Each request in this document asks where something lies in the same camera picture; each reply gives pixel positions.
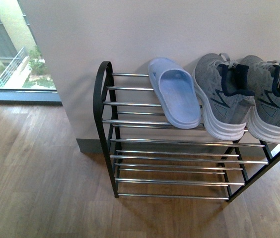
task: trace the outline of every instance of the white sneaker sole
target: white sneaker sole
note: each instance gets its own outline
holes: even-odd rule
[[[259,140],[280,144],[280,127],[268,124],[261,120],[256,107],[253,107],[250,110],[247,119],[247,128],[249,133]]]
[[[209,99],[207,95],[203,92],[200,86],[197,84],[195,79],[195,69],[192,74],[192,78],[194,80],[194,88],[195,93],[201,99],[203,103],[203,118],[204,118],[204,126],[207,132],[220,140],[238,140],[244,135],[244,129],[246,123],[243,124],[227,124],[219,121],[213,114],[212,109],[210,107]]]

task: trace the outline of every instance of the building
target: building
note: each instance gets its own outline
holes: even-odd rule
[[[17,53],[36,46],[18,0],[0,0],[0,66],[8,66]]]

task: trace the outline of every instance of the shoe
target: shoe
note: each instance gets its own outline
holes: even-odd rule
[[[198,126],[201,110],[190,74],[168,58],[153,59],[148,73],[168,121],[181,129]]]
[[[247,128],[255,138],[280,143],[280,61],[263,61],[247,56],[248,85],[255,91],[256,106],[251,109]]]
[[[247,87],[247,72],[248,66],[230,60],[227,54],[207,54],[193,71],[205,128],[217,139],[238,140],[244,134],[249,110],[255,105],[255,93]]]

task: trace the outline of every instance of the black metal frame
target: black metal frame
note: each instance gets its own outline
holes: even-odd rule
[[[99,70],[97,72],[96,76],[96,82],[95,82],[95,88],[94,88],[94,95],[93,95],[93,113],[94,113],[94,119],[99,135],[99,139],[101,142],[101,147],[102,151],[105,157],[105,162],[107,166],[107,170],[109,173],[110,181],[111,181],[111,186],[114,192],[115,197],[119,197],[118,193],[118,185],[119,182],[142,182],[142,183],[167,183],[167,181],[164,180],[149,180],[149,179],[144,179],[144,180],[137,180],[137,179],[124,179],[120,178],[120,165],[122,165],[122,161],[124,159],[124,156],[122,156],[122,141],[124,141],[121,138],[120,135],[120,127],[132,127],[132,123],[127,124],[127,125],[121,125],[119,119],[118,119],[118,108],[115,103],[109,103],[106,102],[106,97],[107,93],[109,91],[109,96],[110,96],[110,102],[116,102],[116,93],[115,93],[115,84],[114,84],[114,76],[124,76],[123,74],[114,74],[113,73],[113,68],[112,65],[109,61],[104,61],[101,63]],[[145,77],[146,75],[129,75],[129,76],[139,76],[139,77]],[[105,105],[109,105],[111,107],[111,120],[103,121],[103,112],[104,112],[104,107]],[[105,130],[104,130],[104,123],[109,123],[109,132],[106,136]],[[172,128],[171,126],[165,124],[165,123],[151,123],[149,125],[146,125],[145,123],[138,125],[136,127],[140,128],[170,128],[170,129],[175,129]],[[112,151],[112,143],[115,143],[115,148],[114,152],[111,153]],[[175,143],[174,141],[158,141],[158,140],[151,140],[150,142],[152,143],[167,143],[167,144],[173,144]],[[191,144],[191,145],[215,145],[215,146],[227,146],[227,150],[224,153],[224,156],[221,157],[221,161],[219,165],[221,168],[223,167],[223,178],[224,181],[223,184],[225,184],[227,188],[227,193],[228,197],[227,198],[219,198],[219,199],[224,199],[227,201],[232,201],[234,200],[238,195],[240,195],[244,190],[246,190],[251,184],[253,184],[256,180],[258,180],[262,175],[264,175],[270,168],[272,168],[277,162],[280,161],[280,151],[275,155],[272,156],[271,151],[267,145],[266,142],[260,141],[260,144],[258,145],[253,145],[257,147],[261,147],[264,151],[264,154],[267,158],[266,164],[264,164],[254,175],[252,175],[250,178],[248,177],[246,168],[244,166],[245,161],[242,159],[242,155],[239,150],[239,146],[247,146],[249,144],[245,143],[240,143],[240,140],[233,141],[233,143],[199,143],[199,142],[183,142],[180,141],[178,142],[179,144]],[[231,191],[231,185],[235,185],[234,183],[231,183],[228,179],[227,175],[227,170],[225,170],[225,163],[227,163],[227,158],[230,156],[230,154],[235,151],[237,160],[240,161],[241,163],[238,163],[240,166],[240,171],[242,172],[242,176],[244,179],[244,183],[234,192],[232,193]],[[145,159],[150,159],[150,157],[138,157],[138,158],[145,158]],[[187,184],[191,183],[192,185],[203,185],[203,182],[200,181],[169,181],[169,184],[176,184],[178,182],[181,182],[182,184]],[[150,197],[150,196],[155,196],[155,197],[184,197],[184,198],[208,198],[208,199],[216,199],[213,197],[196,197],[196,196],[178,196],[178,195],[159,195],[159,194],[121,194],[124,196],[144,196],[144,197]]]

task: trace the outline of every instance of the balcony railing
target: balcony railing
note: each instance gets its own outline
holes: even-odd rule
[[[11,76],[16,71],[18,66],[22,63],[25,57],[27,57],[27,53],[25,51],[25,48],[22,47],[19,53],[17,53],[17,55],[14,57],[11,63],[5,68],[3,73],[0,75],[0,88],[4,87],[6,82],[8,82],[8,80],[11,78]]]

